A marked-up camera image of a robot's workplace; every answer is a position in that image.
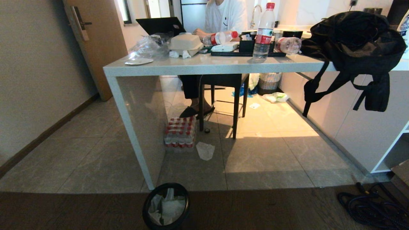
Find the slipper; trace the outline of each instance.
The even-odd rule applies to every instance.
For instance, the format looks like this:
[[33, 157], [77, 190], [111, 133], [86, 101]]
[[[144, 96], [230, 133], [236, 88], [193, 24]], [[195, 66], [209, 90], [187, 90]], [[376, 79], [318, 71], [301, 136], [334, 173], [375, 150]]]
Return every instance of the slipper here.
[[207, 112], [203, 113], [203, 117], [205, 117], [207, 114], [212, 113], [216, 107], [211, 108]]
[[187, 107], [181, 114], [180, 118], [191, 117], [197, 115], [199, 112], [192, 107]]

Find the wooden floor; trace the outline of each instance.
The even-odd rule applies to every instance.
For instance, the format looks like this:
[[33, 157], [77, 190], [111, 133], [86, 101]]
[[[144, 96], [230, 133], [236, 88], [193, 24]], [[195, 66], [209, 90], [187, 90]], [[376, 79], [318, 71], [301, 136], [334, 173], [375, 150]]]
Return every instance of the wooden floor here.
[[[391, 183], [385, 186], [398, 199]], [[183, 229], [373, 229], [355, 223], [336, 199], [355, 186], [259, 191], [191, 192]], [[0, 229], [148, 229], [147, 194], [0, 193]]]

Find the black laptop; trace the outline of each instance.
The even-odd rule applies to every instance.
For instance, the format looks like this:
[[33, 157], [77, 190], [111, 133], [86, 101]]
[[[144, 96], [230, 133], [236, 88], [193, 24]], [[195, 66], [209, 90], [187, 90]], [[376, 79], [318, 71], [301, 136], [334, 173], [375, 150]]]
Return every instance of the black laptop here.
[[173, 36], [186, 32], [177, 17], [170, 18], [144, 18], [136, 19], [136, 22], [149, 34], [173, 32]]

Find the black backpack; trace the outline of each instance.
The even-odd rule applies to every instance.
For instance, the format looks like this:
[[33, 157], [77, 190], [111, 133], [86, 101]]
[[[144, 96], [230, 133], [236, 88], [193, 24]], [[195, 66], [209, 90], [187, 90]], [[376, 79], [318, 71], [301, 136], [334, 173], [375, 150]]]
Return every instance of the black backpack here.
[[[335, 14], [311, 28], [311, 38], [302, 42], [303, 55], [323, 58], [324, 66], [314, 79], [304, 86], [307, 117], [310, 105], [334, 92], [348, 81], [363, 90], [354, 110], [365, 98], [365, 109], [384, 112], [389, 100], [389, 72], [399, 63], [406, 45], [401, 35], [389, 29], [384, 16], [349, 11]], [[337, 78], [325, 92], [316, 92], [321, 76], [332, 61]], [[354, 84], [359, 74], [371, 74], [373, 81], [367, 86]]]

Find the person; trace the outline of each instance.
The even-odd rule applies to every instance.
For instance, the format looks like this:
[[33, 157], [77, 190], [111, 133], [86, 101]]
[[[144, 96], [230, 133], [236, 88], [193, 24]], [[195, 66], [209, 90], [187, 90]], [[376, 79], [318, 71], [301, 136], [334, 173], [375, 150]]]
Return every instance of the person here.
[[[206, 5], [204, 30], [197, 28], [193, 34], [198, 35], [201, 40], [210, 34], [224, 31], [237, 31], [241, 34], [247, 30], [247, 10], [245, 0], [209, 0]], [[180, 117], [190, 117], [199, 111], [199, 84], [201, 75], [179, 76], [183, 84], [186, 99], [191, 100]], [[204, 114], [214, 111], [209, 103], [204, 101]]]

